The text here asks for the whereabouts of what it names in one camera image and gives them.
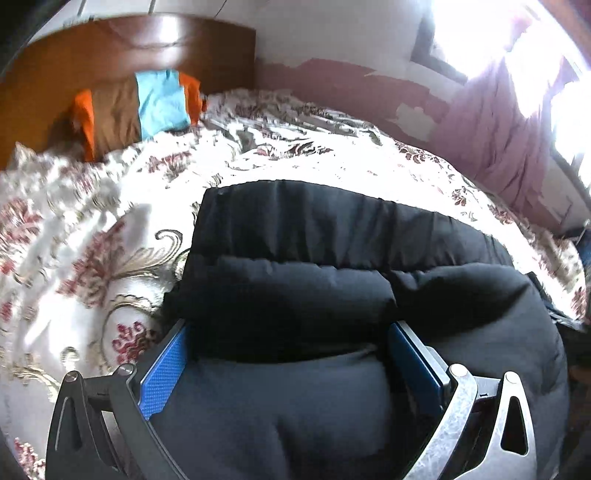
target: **blue gripper pad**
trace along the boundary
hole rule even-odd
[[[432,417],[441,416],[443,386],[398,323],[393,323],[388,329],[388,350],[413,393],[419,412]]]
[[[149,420],[160,413],[187,364],[186,328],[182,328],[154,362],[141,386],[139,409]]]

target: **white floral blanket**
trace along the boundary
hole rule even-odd
[[[0,173],[0,427],[30,477],[44,475],[64,374],[111,372],[159,340],[158,307],[182,275],[204,191],[259,179],[322,183],[454,217],[501,241],[559,309],[584,314],[572,243],[516,223],[441,158],[291,96],[212,96],[197,127],[104,164],[17,145]]]

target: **pillow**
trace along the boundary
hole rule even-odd
[[[138,72],[76,95],[72,123],[85,138],[85,160],[196,124],[206,105],[200,82],[176,70]]]

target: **wooden headboard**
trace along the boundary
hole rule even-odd
[[[204,93],[254,87],[255,31],[190,15],[91,21],[42,38],[0,86],[0,169],[20,142],[42,151],[71,135],[74,95],[141,70],[178,69]]]

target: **light blue cloth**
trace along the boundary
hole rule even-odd
[[[135,78],[142,140],[152,138],[162,130],[185,128],[191,124],[184,88],[178,82],[176,70],[138,72]]]

